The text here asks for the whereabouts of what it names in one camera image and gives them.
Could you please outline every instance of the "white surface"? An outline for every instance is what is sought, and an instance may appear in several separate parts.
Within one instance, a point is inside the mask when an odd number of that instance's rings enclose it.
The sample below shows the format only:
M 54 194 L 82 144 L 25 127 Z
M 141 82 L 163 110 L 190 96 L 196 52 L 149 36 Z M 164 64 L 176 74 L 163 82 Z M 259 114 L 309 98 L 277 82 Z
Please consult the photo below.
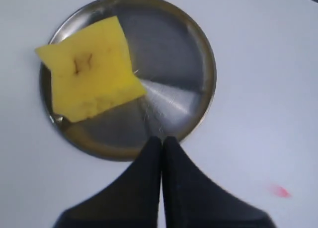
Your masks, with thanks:
M 0 227 L 50 228 L 66 208 L 129 163 L 67 144 L 39 99 L 39 60 L 69 14 L 92 0 L 0 0 Z M 183 143 L 214 181 L 266 210 L 278 228 L 318 224 L 318 4 L 310 0 L 168 0 L 191 15 L 215 53 L 217 90 Z M 268 190 L 286 188 L 291 198 Z M 162 206 L 159 227 L 164 227 Z

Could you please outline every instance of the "yellow sponge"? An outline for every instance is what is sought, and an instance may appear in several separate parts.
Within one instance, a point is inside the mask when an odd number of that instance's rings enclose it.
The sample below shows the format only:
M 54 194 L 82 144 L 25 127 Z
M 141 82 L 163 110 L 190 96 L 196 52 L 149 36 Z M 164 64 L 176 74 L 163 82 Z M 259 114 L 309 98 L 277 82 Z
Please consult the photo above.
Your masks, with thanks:
M 133 74 L 128 44 L 116 16 L 35 51 L 51 71 L 53 111 L 71 122 L 146 93 Z

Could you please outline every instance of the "pink stain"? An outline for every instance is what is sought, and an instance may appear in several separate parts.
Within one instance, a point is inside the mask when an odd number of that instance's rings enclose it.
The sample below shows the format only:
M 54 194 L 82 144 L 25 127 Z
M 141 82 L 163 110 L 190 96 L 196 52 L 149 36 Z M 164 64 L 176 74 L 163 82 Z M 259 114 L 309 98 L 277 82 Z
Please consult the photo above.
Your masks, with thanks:
M 283 187 L 279 185 L 273 185 L 271 191 L 274 195 L 283 198 L 290 198 L 292 195 Z

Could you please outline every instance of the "metal plate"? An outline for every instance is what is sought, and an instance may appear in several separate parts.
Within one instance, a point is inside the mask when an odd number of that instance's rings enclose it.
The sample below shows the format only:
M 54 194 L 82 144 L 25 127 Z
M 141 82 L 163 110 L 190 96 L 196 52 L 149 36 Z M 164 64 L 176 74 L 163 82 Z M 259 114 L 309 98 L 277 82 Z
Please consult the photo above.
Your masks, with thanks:
M 106 159 L 132 160 L 149 136 L 172 135 L 181 141 L 198 125 L 214 94 L 216 68 L 199 26 L 163 0 L 94 1 L 71 15 L 50 43 L 114 15 L 147 95 L 72 124 L 52 111 L 51 74 L 44 65 L 40 89 L 51 121 L 77 148 Z

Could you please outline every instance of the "stainless steel plate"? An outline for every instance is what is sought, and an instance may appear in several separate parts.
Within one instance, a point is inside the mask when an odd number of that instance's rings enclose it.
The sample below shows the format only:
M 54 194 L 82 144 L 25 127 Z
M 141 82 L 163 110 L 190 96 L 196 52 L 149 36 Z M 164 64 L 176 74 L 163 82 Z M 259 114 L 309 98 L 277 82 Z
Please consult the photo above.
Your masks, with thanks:
M 207 38 L 182 10 L 162 0 L 97 0 L 71 15 L 52 37 L 117 15 L 128 40 L 133 70 L 147 95 L 92 119 L 70 123 L 52 111 L 51 74 L 41 65 L 44 105 L 61 134 L 94 156 L 131 160 L 151 135 L 183 140 L 212 100 L 216 68 Z

